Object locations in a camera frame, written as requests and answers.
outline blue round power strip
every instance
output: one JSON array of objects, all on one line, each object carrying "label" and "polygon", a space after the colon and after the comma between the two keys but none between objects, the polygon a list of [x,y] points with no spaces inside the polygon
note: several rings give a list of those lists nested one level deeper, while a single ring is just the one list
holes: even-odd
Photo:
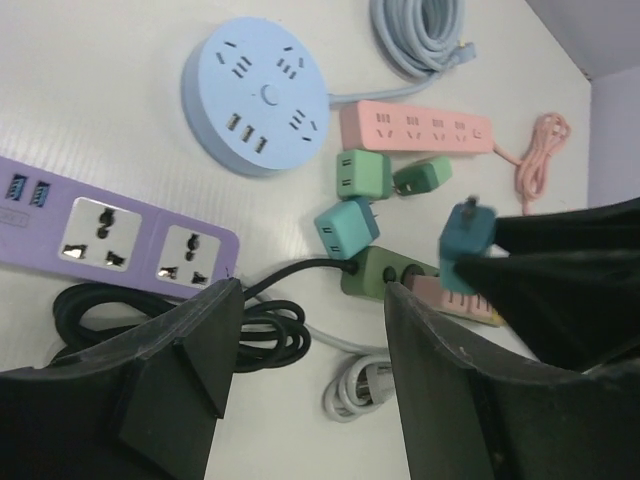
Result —
[{"label": "blue round power strip", "polygon": [[259,18],[231,20],[194,50],[182,101],[209,155],[245,175],[306,163],[329,128],[320,69],[292,34]]}]

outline blue usb port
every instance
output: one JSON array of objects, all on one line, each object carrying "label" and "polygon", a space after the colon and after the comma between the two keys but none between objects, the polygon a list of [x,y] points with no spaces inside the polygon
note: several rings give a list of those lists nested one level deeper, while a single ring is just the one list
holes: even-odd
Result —
[{"label": "blue usb port", "polygon": [[31,205],[34,205],[38,208],[44,207],[44,204],[47,201],[47,196],[49,195],[49,185],[46,182],[38,182],[36,185],[36,189],[33,191],[33,196],[31,197]]},{"label": "blue usb port", "polygon": [[13,176],[11,183],[9,184],[9,189],[7,190],[7,194],[5,198],[13,200],[17,202],[22,197],[22,192],[24,191],[24,186],[27,184],[27,177],[24,175],[18,175],[17,173]]}]

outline purple power strip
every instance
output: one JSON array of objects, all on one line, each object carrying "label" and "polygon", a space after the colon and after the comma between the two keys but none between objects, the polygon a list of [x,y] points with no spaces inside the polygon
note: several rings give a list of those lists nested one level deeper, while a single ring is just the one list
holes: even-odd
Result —
[{"label": "purple power strip", "polygon": [[[126,258],[125,270],[61,258],[61,244],[79,198],[139,215],[139,230],[132,253]],[[205,284],[183,285],[170,278],[159,278],[159,261],[171,227],[219,241],[215,261],[202,273],[207,279]],[[3,157],[0,157],[0,242],[1,262],[176,298],[190,298],[206,285],[233,276],[239,250],[238,237],[230,230]]]}]

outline wall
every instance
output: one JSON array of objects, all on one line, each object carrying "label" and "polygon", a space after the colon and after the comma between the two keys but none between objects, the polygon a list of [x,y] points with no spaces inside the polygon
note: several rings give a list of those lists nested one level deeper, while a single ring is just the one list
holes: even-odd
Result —
[{"label": "wall", "polygon": [[527,0],[591,78],[640,66],[638,0]]},{"label": "wall", "polygon": [[640,196],[640,67],[594,80],[589,205]]}]

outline round button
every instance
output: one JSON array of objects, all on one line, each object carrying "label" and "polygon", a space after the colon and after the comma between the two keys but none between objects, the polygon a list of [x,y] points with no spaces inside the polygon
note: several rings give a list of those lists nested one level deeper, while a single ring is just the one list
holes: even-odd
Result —
[{"label": "round button", "polygon": [[393,267],[387,267],[382,272],[382,281],[384,283],[395,282],[398,278],[398,274],[396,273],[396,269]]},{"label": "round button", "polygon": [[262,99],[267,105],[277,105],[280,102],[280,92],[273,85],[265,85],[262,87]]},{"label": "round button", "polygon": [[420,265],[412,263],[404,269],[404,272],[402,272],[400,283],[402,283],[407,288],[411,288],[411,282],[413,280],[413,277],[415,277],[416,275],[424,275],[424,268],[422,268]]}]

